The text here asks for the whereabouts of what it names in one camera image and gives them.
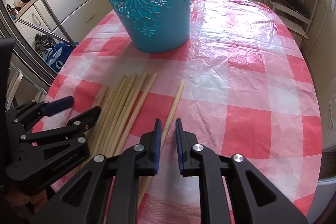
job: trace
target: silver screw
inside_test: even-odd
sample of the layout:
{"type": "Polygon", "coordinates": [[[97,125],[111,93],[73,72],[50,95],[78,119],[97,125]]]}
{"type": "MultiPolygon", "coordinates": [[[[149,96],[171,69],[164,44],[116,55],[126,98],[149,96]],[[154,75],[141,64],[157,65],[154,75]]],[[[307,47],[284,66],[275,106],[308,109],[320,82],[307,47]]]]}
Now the silver screw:
{"type": "Polygon", "coordinates": [[[95,162],[102,162],[105,157],[103,155],[96,155],[93,159],[95,162]]]}
{"type": "Polygon", "coordinates": [[[193,150],[195,150],[195,151],[202,151],[203,149],[204,149],[204,146],[199,144],[199,143],[194,144],[194,146],[193,146],[193,150]]]}
{"type": "Polygon", "coordinates": [[[133,148],[134,148],[135,151],[142,151],[142,150],[145,149],[145,147],[142,144],[136,144],[136,145],[134,145],[133,148]]]}
{"type": "Polygon", "coordinates": [[[84,137],[79,137],[79,138],[78,138],[78,142],[79,142],[79,143],[85,143],[85,142],[86,142],[86,138],[84,138],[84,137]]]}
{"type": "Polygon", "coordinates": [[[242,162],[244,160],[244,157],[241,154],[236,154],[233,156],[233,160],[236,162],[242,162]]]}

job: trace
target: blue gripper pad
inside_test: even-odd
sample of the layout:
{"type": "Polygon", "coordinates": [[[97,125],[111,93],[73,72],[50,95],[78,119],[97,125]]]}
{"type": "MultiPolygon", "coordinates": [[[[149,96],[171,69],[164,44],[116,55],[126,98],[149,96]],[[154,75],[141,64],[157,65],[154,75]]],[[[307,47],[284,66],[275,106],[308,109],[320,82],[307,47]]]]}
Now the blue gripper pad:
{"type": "Polygon", "coordinates": [[[52,103],[46,103],[44,107],[41,108],[41,114],[43,116],[50,117],[72,107],[73,104],[74,98],[72,96],[68,96],[52,103]]]}
{"type": "Polygon", "coordinates": [[[159,162],[160,162],[160,152],[161,152],[161,120],[157,119],[155,122],[154,134],[155,138],[155,146],[154,146],[154,174],[157,175],[159,171],[159,162]]]}
{"type": "Polygon", "coordinates": [[[176,146],[177,146],[177,157],[178,157],[178,167],[180,169],[180,174],[183,175],[183,162],[182,162],[182,142],[181,142],[181,132],[179,128],[179,121],[175,122],[175,135],[176,135],[176,146]]]}

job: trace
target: bundle of wooden sticks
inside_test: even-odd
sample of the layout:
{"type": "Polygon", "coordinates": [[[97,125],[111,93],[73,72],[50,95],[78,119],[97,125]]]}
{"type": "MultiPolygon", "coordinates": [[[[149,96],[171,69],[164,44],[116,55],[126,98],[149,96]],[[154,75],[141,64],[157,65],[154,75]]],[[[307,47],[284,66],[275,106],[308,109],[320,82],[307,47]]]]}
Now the bundle of wooden sticks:
{"type": "MultiPolygon", "coordinates": [[[[136,73],[128,77],[123,75],[116,87],[109,88],[107,85],[105,85],[101,88],[100,96],[96,105],[102,107],[102,110],[95,127],[86,133],[91,156],[87,161],[82,163],[81,167],[85,166],[85,164],[87,164],[95,155],[98,154],[105,155],[106,157],[112,157],[121,154],[127,137],[133,127],[134,121],[137,118],[137,115],[140,112],[140,109],[149,91],[151,90],[157,74],[154,73],[151,76],[137,105],[131,113],[147,76],[148,74],[145,72],[142,74],[136,88],[133,87],[137,79],[136,73]]],[[[183,88],[184,82],[181,82],[162,131],[161,149],[174,118],[174,114],[179,104],[183,88]]],[[[150,177],[144,178],[141,183],[138,195],[138,206],[141,203],[149,183],[150,177]]]]}

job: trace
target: metal pole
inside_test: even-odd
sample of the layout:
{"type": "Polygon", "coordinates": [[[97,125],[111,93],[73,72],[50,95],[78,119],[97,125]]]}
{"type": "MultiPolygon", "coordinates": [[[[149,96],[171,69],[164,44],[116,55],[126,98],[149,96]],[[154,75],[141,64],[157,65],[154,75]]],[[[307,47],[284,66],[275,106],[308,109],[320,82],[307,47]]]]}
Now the metal pole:
{"type": "Polygon", "coordinates": [[[12,18],[13,18],[14,20],[18,21],[18,22],[21,22],[21,23],[24,24],[24,25],[27,25],[27,26],[29,26],[29,27],[32,27],[32,28],[35,29],[35,30],[38,30],[38,31],[40,31],[40,32],[43,32],[44,34],[48,34],[48,35],[50,35],[51,37],[56,38],[56,39],[59,40],[59,41],[62,41],[62,42],[65,42],[65,43],[69,44],[69,41],[65,40],[64,38],[59,37],[58,35],[53,34],[53,33],[51,33],[51,32],[48,32],[48,31],[46,31],[46,30],[44,30],[44,29],[42,29],[42,28],[40,28],[40,27],[38,27],[38,26],[35,26],[34,24],[31,24],[30,22],[27,22],[27,21],[25,21],[25,20],[22,20],[22,19],[19,18],[19,17],[12,17],[12,18]]]}
{"type": "Polygon", "coordinates": [[[63,28],[62,24],[59,22],[57,16],[55,15],[54,11],[49,6],[49,3],[47,0],[41,0],[45,8],[47,9],[48,13],[50,14],[53,21],[56,23],[57,27],[60,29],[60,31],[63,33],[65,38],[69,41],[72,47],[76,48],[77,45],[74,43],[74,41],[71,39],[70,35],[67,33],[67,31],[63,28]]]}

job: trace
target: red and white tablecloth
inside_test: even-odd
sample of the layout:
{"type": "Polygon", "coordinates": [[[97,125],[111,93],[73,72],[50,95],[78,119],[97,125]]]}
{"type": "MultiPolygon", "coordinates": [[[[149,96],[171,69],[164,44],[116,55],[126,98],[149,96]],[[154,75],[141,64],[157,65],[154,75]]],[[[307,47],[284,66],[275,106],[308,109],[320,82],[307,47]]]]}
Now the red and white tablecloth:
{"type": "MultiPolygon", "coordinates": [[[[35,131],[65,126],[94,105],[103,84],[143,71],[158,76],[125,148],[152,131],[156,118],[165,123],[184,81],[175,115],[184,129],[218,154],[243,154],[308,212],[320,171],[320,113],[306,63],[272,10],[249,0],[193,0],[190,39],[160,54],[139,52],[110,12],[73,51],[48,92],[49,101],[72,95],[73,108],[44,117],[35,131]]],[[[140,224],[200,223],[198,178],[180,175],[174,130],[172,125],[159,174],[138,211],[140,224]]]]}

